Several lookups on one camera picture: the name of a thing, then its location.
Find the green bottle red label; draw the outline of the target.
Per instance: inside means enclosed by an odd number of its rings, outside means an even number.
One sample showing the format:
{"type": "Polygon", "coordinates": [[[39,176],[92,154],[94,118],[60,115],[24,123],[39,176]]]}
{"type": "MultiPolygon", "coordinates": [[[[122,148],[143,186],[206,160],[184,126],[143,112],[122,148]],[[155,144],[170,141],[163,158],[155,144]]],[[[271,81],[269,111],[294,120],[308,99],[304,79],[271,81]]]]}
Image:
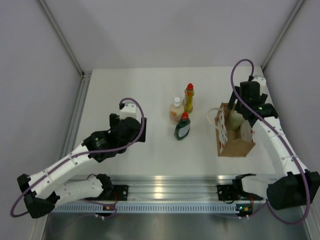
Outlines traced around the green bottle red label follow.
{"type": "Polygon", "coordinates": [[[181,118],[174,131],[174,136],[178,141],[181,141],[188,136],[190,131],[190,124],[191,120],[189,118],[189,114],[187,112],[184,112],[181,115],[181,118]]]}

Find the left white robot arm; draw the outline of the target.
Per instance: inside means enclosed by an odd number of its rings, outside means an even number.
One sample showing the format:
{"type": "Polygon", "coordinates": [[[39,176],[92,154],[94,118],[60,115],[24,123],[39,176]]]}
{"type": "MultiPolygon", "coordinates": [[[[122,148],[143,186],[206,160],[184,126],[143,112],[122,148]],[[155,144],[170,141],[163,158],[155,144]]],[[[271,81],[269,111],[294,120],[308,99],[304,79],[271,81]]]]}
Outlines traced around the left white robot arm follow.
{"type": "Polygon", "coordinates": [[[77,200],[107,200],[114,192],[114,185],[105,173],[70,183],[69,180],[95,163],[101,163],[124,153],[136,142],[146,140],[147,118],[140,121],[134,117],[121,119],[110,114],[109,130],[93,132],[72,152],[44,169],[17,178],[23,193],[27,213],[33,219],[49,214],[55,207],[77,200]]]}

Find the pale green white-capped bottle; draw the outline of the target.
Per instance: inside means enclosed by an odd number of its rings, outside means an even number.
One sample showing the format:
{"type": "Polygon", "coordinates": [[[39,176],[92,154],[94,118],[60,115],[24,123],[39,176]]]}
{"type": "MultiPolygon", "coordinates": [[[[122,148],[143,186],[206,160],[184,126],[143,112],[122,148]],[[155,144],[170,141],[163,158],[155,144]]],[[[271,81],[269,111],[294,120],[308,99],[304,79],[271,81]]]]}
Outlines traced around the pale green white-capped bottle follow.
{"type": "Polygon", "coordinates": [[[243,115],[235,110],[232,110],[228,117],[228,128],[232,131],[235,131],[241,126],[243,121],[243,115]]]}

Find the yellow bottle red cap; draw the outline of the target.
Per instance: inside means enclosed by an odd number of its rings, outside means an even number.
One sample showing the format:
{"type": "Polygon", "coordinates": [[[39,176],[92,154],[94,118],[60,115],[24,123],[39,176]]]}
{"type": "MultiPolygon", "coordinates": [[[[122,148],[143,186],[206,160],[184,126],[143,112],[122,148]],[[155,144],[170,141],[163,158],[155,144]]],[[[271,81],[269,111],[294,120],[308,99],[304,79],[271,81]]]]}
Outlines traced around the yellow bottle red cap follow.
{"type": "Polygon", "coordinates": [[[183,100],[183,106],[184,110],[190,114],[193,110],[193,97],[195,95],[194,91],[194,85],[192,83],[189,83],[187,87],[184,90],[184,100],[183,100]]]}

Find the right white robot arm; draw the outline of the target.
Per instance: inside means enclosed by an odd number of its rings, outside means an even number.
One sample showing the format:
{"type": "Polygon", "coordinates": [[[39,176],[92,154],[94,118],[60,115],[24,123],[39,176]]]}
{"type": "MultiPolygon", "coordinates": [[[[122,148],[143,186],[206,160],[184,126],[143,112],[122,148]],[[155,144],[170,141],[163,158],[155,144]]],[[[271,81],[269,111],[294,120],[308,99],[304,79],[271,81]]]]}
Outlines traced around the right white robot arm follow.
{"type": "Polygon", "coordinates": [[[243,81],[235,87],[228,107],[248,121],[251,129],[263,143],[275,170],[276,180],[255,173],[239,175],[233,181],[232,192],[244,199],[249,194],[267,199],[275,210],[305,206],[312,203],[320,187],[320,174],[309,171],[299,160],[282,130],[279,115],[267,94],[260,92],[257,81],[243,81]]]}

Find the cream pump lotion bottle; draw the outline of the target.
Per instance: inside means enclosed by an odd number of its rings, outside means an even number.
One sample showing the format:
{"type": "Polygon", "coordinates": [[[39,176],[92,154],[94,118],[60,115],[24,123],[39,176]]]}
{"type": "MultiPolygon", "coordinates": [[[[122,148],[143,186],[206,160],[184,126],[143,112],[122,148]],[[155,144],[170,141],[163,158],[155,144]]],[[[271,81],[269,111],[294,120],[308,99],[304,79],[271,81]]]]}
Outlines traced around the cream pump lotion bottle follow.
{"type": "Polygon", "coordinates": [[[169,107],[169,119],[170,121],[177,125],[184,113],[185,108],[182,105],[181,99],[177,96],[173,96],[173,103],[169,107]]]}

